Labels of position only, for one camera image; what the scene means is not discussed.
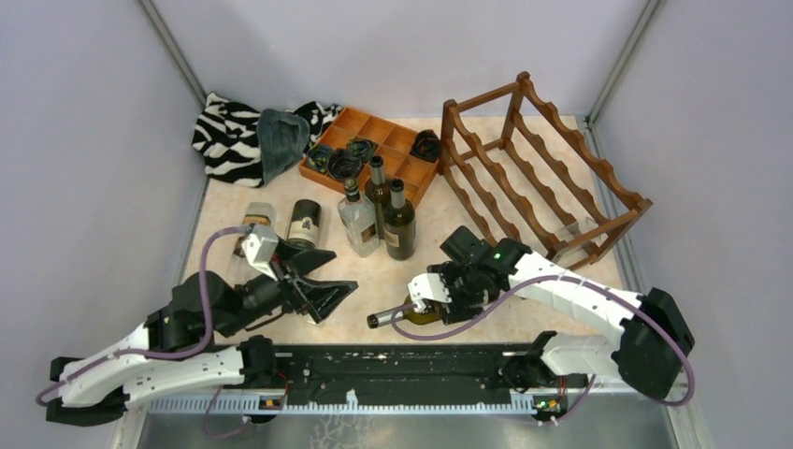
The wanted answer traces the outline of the dark wine bottle front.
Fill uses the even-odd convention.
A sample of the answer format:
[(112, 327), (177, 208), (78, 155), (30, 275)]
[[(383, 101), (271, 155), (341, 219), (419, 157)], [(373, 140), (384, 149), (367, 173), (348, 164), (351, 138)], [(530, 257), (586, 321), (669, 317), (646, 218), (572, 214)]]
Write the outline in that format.
[(411, 258), (415, 252), (415, 210), (406, 198), (405, 182), (390, 180), (390, 203), (384, 209), (384, 239), (388, 254), (399, 261)]

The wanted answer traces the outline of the clear glass bottle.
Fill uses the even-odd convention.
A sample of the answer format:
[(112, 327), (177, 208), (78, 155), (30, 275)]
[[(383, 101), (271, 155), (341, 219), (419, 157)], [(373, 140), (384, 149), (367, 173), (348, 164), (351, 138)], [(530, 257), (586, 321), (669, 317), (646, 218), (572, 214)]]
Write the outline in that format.
[(593, 253), (597, 248), (593, 238), (588, 241), (580, 241), (580, 237), (595, 230), (597, 227), (598, 223), (591, 217), (584, 217), (574, 223), (563, 225), (554, 232), (557, 238), (557, 244), (554, 247), (556, 254), (564, 254), (577, 250)]

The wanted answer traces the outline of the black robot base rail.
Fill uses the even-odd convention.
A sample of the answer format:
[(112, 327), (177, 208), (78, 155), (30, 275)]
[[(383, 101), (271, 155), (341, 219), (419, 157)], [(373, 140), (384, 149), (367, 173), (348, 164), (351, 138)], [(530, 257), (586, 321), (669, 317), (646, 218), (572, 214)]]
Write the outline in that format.
[(529, 343), (278, 345), (268, 390), (225, 389), (157, 399), (153, 413), (562, 414), (548, 400), (591, 387), (558, 377)]

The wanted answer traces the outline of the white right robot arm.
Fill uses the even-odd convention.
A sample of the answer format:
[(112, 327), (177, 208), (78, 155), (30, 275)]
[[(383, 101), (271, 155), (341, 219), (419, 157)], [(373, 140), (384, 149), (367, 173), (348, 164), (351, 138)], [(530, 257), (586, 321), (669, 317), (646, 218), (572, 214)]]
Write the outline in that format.
[(496, 244), (458, 227), (441, 245), (447, 261), (408, 284), (417, 310), (438, 309), (446, 324), (472, 323), (509, 298), (535, 300), (594, 329), (589, 336), (547, 331), (526, 363), (532, 382), (589, 374), (618, 377), (637, 392), (667, 400), (675, 381), (694, 375), (687, 357), (695, 339), (673, 296), (653, 287), (622, 290), (563, 268), (528, 245)]

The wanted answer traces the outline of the wooden wine rack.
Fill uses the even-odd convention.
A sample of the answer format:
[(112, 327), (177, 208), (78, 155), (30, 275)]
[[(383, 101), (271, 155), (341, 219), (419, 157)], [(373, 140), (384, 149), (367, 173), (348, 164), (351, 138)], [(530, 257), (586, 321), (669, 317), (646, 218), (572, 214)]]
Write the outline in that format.
[[(565, 268), (605, 257), (652, 207), (593, 154), (574, 123), (540, 98), (527, 72), (471, 99), (444, 102), (439, 173), (491, 243), (515, 238)], [(556, 254), (554, 232), (584, 217), (598, 227), (593, 253)]]

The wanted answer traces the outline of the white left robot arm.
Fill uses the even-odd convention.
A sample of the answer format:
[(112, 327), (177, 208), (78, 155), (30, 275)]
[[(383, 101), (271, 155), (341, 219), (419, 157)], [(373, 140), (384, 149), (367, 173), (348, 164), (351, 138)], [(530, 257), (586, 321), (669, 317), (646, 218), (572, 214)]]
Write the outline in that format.
[(175, 393), (283, 387), (286, 373), (271, 339), (221, 345), (215, 334), (229, 338), (282, 313), (320, 324), (358, 284), (309, 278), (335, 258), (332, 251), (248, 236), (238, 253), (257, 272), (248, 281), (232, 285), (213, 271), (197, 272), (122, 340), (90, 357), (54, 358), (50, 379), (58, 387), (45, 404), (47, 421), (93, 427)]

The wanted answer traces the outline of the green wine bottle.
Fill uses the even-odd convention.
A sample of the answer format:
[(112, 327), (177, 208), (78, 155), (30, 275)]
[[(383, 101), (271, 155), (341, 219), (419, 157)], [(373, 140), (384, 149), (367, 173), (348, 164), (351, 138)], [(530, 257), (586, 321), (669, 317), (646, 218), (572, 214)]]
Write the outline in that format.
[(390, 326), (392, 323), (400, 321), (408, 321), (417, 326), (426, 326), (440, 321), (441, 314), (442, 308), (440, 306), (428, 306), (423, 311), (417, 311), (413, 306), (406, 310), (401, 307), (394, 307), (368, 315), (366, 324), (370, 329)]

